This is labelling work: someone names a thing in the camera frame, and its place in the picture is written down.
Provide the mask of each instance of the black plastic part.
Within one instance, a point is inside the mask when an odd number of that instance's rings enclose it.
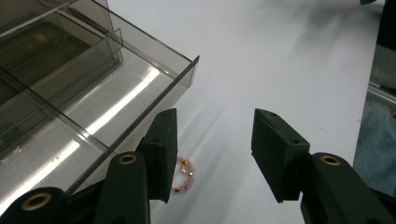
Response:
[[[388,209],[388,211],[393,215],[396,219],[396,199],[379,192],[375,189],[372,189],[375,196],[379,199],[379,201],[384,204],[384,206]]]
[[[361,0],[361,5],[367,5],[367,4],[373,3],[375,1],[376,0]]]
[[[65,197],[61,189],[34,189],[23,194],[1,216],[1,224],[52,224],[65,221]]]
[[[114,157],[107,170],[93,223],[149,223],[146,164],[142,154],[125,152]]]
[[[388,0],[384,5],[376,43],[384,48],[396,50],[395,0]]]
[[[303,189],[305,223],[389,224],[396,220],[342,158],[328,153],[312,156]]]
[[[104,182],[102,180],[67,197],[66,224],[86,224],[93,222],[93,216]]]
[[[301,168],[310,158],[309,143],[277,114],[256,109],[251,149],[276,200],[298,200]]]
[[[158,114],[136,152],[145,156],[148,172],[148,196],[168,202],[177,163],[177,111]]]

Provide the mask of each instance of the white surface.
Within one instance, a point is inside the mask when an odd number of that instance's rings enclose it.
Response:
[[[151,223],[303,223],[277,204],[250,156],[254,108],[353,161],[383,2],[109,0],[110,9],[201,61],[178,101],[179,155],[195,183],[151,203]]]

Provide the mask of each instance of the small hole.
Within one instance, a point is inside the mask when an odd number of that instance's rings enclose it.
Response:
[[[321,156],[320,159],[329,165],[340,165],[341,164],[341,162],[339,160],[337,160],[336,158],[331,157],[331,156]]]
[[[125,217],[115,217],[113,218],[110,224],[125,224],[125,223],[126,223]]]
[[[39,197],[33,198],[31,201],[29,201],[28,204],[34,206],[34,205],[43,203],[45,200],[46,200],[46,198],[44,196],[39,196]]]
[[[46,205],[50,201],[51,197],[52,196],[49,193],[38,193],[24,201],[21,208],[25,211],[34,211]]]
[[[125,155],[119,159],[119,163],[125,165],[135,162],[137,157],[135,155]]]
[[[124,157],[124,158],[122,158],[122,161],[124,161],[124,162],[128,162],[128,161],[132,161],[134,158],[132,158],[132,157]]]

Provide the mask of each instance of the screw hole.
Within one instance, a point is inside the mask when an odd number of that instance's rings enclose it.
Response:
[[[137,160],[135,155],[125,155],[119,159],[119,163],[122,165],[133,163]]]
[[[34,211],[44,205],[46,205],[52,196],[49,193],[37,193],[26,199],[22,204],[22,209],[25,211]]]
[[[332,156],[321,156],[320,159],[329,165],[340,165],[341,162]]]

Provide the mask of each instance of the transparent plastic box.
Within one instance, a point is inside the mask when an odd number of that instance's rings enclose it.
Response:
[[[0,3],[18,11],[0,15],[0,214],[30,189],[73,193],[199,60],[96,2],[26,2]]]

